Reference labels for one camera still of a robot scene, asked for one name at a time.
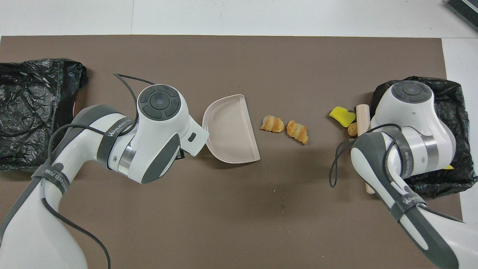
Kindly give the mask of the beige plastic dustpan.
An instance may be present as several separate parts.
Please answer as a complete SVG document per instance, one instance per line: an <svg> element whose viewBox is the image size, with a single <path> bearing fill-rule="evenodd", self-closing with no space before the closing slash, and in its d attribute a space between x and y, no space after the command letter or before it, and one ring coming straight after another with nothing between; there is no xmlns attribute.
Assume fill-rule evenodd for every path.
<svg viewBox="0 0 478 269"><path fill-rule="evenodd" d="M244 164L261 159L244 95L212 102L205 110L202 126L209 132L206 145L218 160Z"/></svg>

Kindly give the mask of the orange striped croissant piece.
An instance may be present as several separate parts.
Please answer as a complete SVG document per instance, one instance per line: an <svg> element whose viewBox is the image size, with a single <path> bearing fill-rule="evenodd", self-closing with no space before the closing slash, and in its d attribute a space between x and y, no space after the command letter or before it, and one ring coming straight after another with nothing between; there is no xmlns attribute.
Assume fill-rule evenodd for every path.
<svg viewBox="0 0 478 269"><path fill-rule="evenodd" d="M263 118L261 130L280 133L285 129L284 122L273 115L267 115Z"/></svg>
<svg viewBox="0 0 478 269"><path fill-rule="evenodd" d="M307 136L307 127L291 120L288 122L286 131L288 136L294 138L295 140L301 142L304 145L308 143Z"/></svg>

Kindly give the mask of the plain yellow sponge piece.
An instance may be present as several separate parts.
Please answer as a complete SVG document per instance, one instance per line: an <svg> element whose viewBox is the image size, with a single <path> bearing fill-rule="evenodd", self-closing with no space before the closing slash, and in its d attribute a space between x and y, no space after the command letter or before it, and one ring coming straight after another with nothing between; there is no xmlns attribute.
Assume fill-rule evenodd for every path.
<svg viewBox="0 0 478 269"><path fill-rule="evenodd" d="M349 127L356 119L356 114L354 112L349 112L347 109L336 106L330 113L329 116L338 121L343 127Z"/></svg>

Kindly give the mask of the beige hand brush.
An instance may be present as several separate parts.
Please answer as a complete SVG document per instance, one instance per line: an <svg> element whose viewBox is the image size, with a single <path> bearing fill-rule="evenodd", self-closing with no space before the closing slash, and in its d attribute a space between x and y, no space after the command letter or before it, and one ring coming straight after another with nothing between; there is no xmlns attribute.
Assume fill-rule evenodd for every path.
<svg viewBox="0 0 478 269"><path fill-rule="evenodd" d="M356 106L357 136L360 137L370 129L369 105L360 104Z"/></svg>

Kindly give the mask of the black bag-lined bin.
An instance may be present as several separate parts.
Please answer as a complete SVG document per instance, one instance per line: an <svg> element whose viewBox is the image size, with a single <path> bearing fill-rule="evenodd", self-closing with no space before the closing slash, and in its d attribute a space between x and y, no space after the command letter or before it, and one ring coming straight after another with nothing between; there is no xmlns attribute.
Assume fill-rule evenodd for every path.
<svg viewBox="0 0 478 269"><path fill-rule="evenodd" d="M73 121L87 82L86 67L70 59L0 63L0 171L46 161L52 134Z"/></svg>
<svg viewBox="0 0 478 269"><path fill-rule="evenodd" d="M358 172L390 207L404 194L440 197L478 182L459 83L410 77L379 85L372 96L373 133L352 150ZM444 170L452 165L454 170Z"/></svg>

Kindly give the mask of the brown table mat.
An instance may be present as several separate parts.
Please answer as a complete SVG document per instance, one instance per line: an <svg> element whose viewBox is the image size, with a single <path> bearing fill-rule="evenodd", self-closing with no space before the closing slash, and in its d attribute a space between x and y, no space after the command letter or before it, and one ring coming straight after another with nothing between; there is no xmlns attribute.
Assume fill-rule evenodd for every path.
<svg viewBox="0 0 478 269"><path fill-rule="evenodd" d="M365 191L345 152L336 106L369 103L376 87L416 75L446 78L439 38L300 36L3 36L0 62L68 58L87 67L77 109L109 104L133 117L113 73L168 84L201 124L217 99L243 94L261 159L217 160L204 147L141 185L87 162L60 213L97 236L116 269L433 268L384 204ZM261 130L267 115L285 124ZM307 145L288 136L307 127Z"/></svg>

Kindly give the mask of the dark grey ribbed device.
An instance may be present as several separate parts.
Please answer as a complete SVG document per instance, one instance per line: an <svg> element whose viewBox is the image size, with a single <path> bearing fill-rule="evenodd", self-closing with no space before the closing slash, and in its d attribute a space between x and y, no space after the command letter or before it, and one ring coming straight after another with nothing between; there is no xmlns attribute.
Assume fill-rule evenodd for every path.
<svg viewBox="0 0 478 269"><path fill-rule="evenodd" d="M478 32L478 0L445 0L445 6Z"/></svg>

